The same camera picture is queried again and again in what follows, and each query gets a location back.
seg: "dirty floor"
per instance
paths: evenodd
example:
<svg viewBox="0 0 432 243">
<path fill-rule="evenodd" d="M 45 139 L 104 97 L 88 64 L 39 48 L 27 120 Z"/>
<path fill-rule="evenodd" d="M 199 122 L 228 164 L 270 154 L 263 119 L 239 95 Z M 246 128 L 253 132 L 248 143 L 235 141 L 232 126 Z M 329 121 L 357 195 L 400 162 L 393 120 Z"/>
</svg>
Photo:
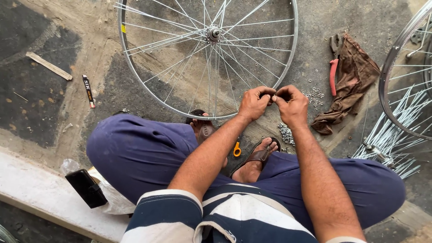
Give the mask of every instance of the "dirty floor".
<svg viewBox="0 0 432 243">
<path fill-rule="evenodd" d="M 315 87 L 325 93 L 323 106 L 318 110 L 309 109 L 309 121 L 312 121 L 318 113 L 326 111 L 331 102 L 328 62 L 332 54 L 328 38 L 347 31 L 381 66 L 395 38 L 425 2 L 299 0 L 299 41 L 294 60 L 280 86 L 294 84 L 306 92 Z M 0 146 L 54 170 L 59 170 L 66 158 L 88 169 L 92 165 L 86 156 L 86 139 L 97 123 L 113 112 L 126 109 L 131 114 L 161 122 L 184 120 L 163 109 L 138 87 L 122 55 L 114 4 L 113 0 L 1 1 L 0 20 L 4 24 L 0 25 Z M 171 15 L 169 11 L 160 14 Z M 70 73 L 72 81 L 66 81 L 26 57 L 28 51 Z M 89 107 L 81 80 L 83 74 L 90 80 L 94 109 Z M 181 103 L 185 95 L 178 93 L 174 99 Z M 359 147 L 366 106 L 363 102 L 360 113 L 347 117 L 342 125 L 334 128 L 333 135 L 316 134 L 329 156 L 346 157 Z M 276 107 L 270 107 L 247 128 L 241 138 L 243 154 L 262 136 L 280 138 L 278 114 Z M 377 86 L 374 86 L 365 134 L 380 114 Z M 294 152 L 293 147 L 286 147 Z M 227 170 L 241 159 L 231 157 Z M 394 217 L 365 231 L 369 242 L 432 240 L 432 193 L 428 187 L 432 166 L 424 167 L 421 174 L 406 180 L 407 201 L 403 208 Z M 1 210 L 9 209 L 7 205 L 0 205 Z M 12 214 L 10 217 L 18 217 L 20 212 L 15 214 L 12 210 Z M 13 234 L 21 242 L 27 242 L 18 230 Z"/>
</svg>

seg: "finger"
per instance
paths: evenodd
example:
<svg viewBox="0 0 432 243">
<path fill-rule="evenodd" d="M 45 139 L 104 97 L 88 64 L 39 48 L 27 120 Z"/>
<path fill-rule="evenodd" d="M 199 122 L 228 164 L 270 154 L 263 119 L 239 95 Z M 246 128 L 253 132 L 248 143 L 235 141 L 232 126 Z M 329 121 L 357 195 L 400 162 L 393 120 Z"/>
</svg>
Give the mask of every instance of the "finger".
<svg viewBox="0 0 432 243">
<path fill-rule="evenodd" d="M 274 96 L 271 97 L 271 99 L 279 107 L 283 106 L 283 105 L 286 105 L 286 101 L 282 97 L 274 95 Z"/>
<path fill-rule="evenodd" d="M 273 95 L 276 93 L 275 89 L 272 89 L 270 87 L 265 87 L 265 86 L 259 86 L 256 87 L 255 89 L 253 89 L 255 94 L 257 94 L 258 96 L 260 96 L 260 94 L 269 94 L 269 95 Z"/>
<path fill-rule="evenodd" d="M 283 96 L 283 95 L 290 95 L 291 96 L 291 98 L 293 99 L 293 98 L 295 98 L 295 97 L 298 97 L 298 96 L 302 96 L 303 94 L 300 92 L 300 90 L 298 90 L 294 85 L 292 85 L 292 84 L 290 84 L 290 85 L 287 85 L 287 86 L 284 86 L 284 87 L 282 87 L 282 88 L 280 88 L 280 90 L 278 90 L 277 92 L 276 92 L 276 95 L 277 96 Z"/>
<path fill-rule="evenodd" d="M 269 94 L 264 95 L 258 100 L 258 104 L 267 106 L 270 103 L 271 96 Z"/>
</svg>

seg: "brown sandal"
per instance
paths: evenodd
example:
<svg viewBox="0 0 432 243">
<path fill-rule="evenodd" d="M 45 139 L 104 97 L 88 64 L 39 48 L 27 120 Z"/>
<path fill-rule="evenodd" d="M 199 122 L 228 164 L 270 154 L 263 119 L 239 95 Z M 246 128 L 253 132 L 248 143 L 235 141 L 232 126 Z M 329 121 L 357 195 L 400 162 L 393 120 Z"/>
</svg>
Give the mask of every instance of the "brown sandal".
<svg viewBox="0 0 432 243">
<path fill-rule="evenodd" d="M 197 116 L 203 116 L 204 113 L 206 113 L 206 112 L 203 110 L 200 110 L 200 109 L 196 109 L 196 110 L 191 111 L 189 114 L 197 115 Z M 190 124 L 191 122 L 193 122 L 192 118 L 186 118 L 186 121 L 185 121 L 186 124 Z M 198 134 L 198 145 L 202 144 L 215 131 L 216 131 L 216 129 L 213 125 L 203 124 L 201 126 L 200 133 Z"/>
<path fill-rule="evenodd" d="M 271 143 L 276 142 L 277 145 L 277 150 L 278 152 L 280 152 L 280 142 L 275 138 L 275 137 L 270 137 L 271 138 Z M 252 161 L 252 160 L 259 160 L 261 161 L 261 163 L 263 164 L 263 169 L 267 164 L 267 161 L 269 159 L 270 156 L 270 146 L 267 146 L 267 148 L 265 150 L 259 150 L 259 151 L 255 151 L 254 150 L 262 143 L 263 141 L 261 140 L 260 142 L 258 142 L 255 147 L 252 149 L 252 152 L 249 154 L 248 158 L 243 161 L 241 164 L 239 164 L 230 174 L 229 177 L 232 178 L 232 175 L 234 174 L 234 172 L 236 172 L 238 169 L 240 169 L 243 165 L 245 165 L 247 162 Z"/>
</svg>

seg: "blue pants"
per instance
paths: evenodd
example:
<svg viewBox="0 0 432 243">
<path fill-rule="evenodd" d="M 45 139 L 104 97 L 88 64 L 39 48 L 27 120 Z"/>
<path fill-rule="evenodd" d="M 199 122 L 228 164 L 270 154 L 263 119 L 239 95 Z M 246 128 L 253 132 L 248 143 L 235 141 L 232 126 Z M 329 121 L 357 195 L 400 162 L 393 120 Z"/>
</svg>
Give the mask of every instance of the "blue pants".
<svg viewBox="0 0 432 243">
<path fill-rule="evenodd" d="M 114 188 L 137 203 L 142 194 L 165 189 L 197 146 L 190 125 L 118 114 L 99 122 L 87 141 L 87 156 Z M 387 167 L 371 160 L 330 162 L 351 197 L 362 228 L 380 222 L 403 204 L 405 185 Z M 219 174 L 210 188 L 227 183 L 238 182 Z M 296 220 L 313 231 L 302 199 L 296 155 L 273 152 L 258 181 L 250 185 L 280 197 Z"/>
</svg>

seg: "black phone case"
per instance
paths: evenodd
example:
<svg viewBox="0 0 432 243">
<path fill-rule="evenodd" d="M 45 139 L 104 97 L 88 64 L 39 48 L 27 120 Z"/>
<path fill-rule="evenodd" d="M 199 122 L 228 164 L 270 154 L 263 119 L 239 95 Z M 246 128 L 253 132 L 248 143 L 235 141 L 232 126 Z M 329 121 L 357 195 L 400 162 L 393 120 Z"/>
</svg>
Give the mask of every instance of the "black phone case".
<svg viewBox="0 0 432 243">
<path fill-rule="evenodd" d="M 108 202 L 101 188 L 87 170 L 80 169 L 67 174 L 65 177 L 90 208 L 97 208 Z"/>
</svg>

